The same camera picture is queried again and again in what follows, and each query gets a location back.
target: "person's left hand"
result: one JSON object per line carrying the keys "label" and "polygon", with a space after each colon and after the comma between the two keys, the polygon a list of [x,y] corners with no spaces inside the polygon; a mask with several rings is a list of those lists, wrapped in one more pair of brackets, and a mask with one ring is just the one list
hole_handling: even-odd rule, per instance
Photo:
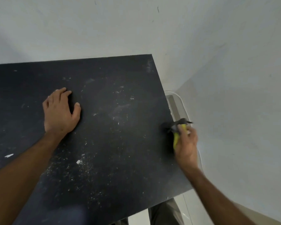
{"label": "person's left hand", "polygon": [[80,119],[81,107],[75,103],[73,114],[71,114],[68,96],[72,93],[64,87],[56,90],[43,102],[45,113],[45,131],[54,131],[66,135],[71,132]]}

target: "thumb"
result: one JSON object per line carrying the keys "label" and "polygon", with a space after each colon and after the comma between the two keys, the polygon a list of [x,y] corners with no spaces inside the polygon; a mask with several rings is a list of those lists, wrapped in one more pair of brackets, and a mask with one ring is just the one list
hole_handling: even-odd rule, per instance
{"label": "thumb", "polygon": [[179,129],[179,132],[180,132],[181,143],[182,143],[182,146],[183,146],[187,143],[187,139],[188,139],[187,131],[184,130],[182,125],[178,125],[178,129]]}
{"label": "thumb", "polygon": [[80,107],[80,104],[77,102],[74,105],[74,111],[73,111],[73,114],[72,114],[72,119],[74,121],[76,121],[76,122],[79,121],[79,119],[80,119],[80,112],[81,112],[81,107]]}

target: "person's right arm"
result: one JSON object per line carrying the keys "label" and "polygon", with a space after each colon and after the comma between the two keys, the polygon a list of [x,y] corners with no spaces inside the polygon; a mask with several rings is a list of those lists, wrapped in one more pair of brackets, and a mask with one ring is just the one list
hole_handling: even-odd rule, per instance
{"label": "person's right arm", "polygon": [[198,136],[194,128],[188,131],[178,126],[180,139],[175,157],[215,225],[255,225],[227,197],[224,196],[201,172],[197,162]]}

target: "black table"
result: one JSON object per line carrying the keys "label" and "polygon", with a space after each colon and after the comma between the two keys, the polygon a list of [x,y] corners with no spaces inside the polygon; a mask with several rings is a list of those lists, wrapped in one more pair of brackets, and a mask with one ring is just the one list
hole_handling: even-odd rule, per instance
{"label": "black table", "polygon": [[14,224],[109,224],[191,189],[152,55],[1,64],[0,168],[42,136],[42,102],[62,87],[81,120]]}

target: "white paint speck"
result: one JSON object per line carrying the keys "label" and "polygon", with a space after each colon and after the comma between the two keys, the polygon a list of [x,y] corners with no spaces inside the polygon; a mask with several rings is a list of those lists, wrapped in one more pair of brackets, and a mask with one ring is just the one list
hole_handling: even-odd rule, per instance
{"label": "white paint speck", "polygon": [[10,155],[6,155],[4,156],[5,158],[8,158],[8,157],[11,157],[13,154],[10,154]]}

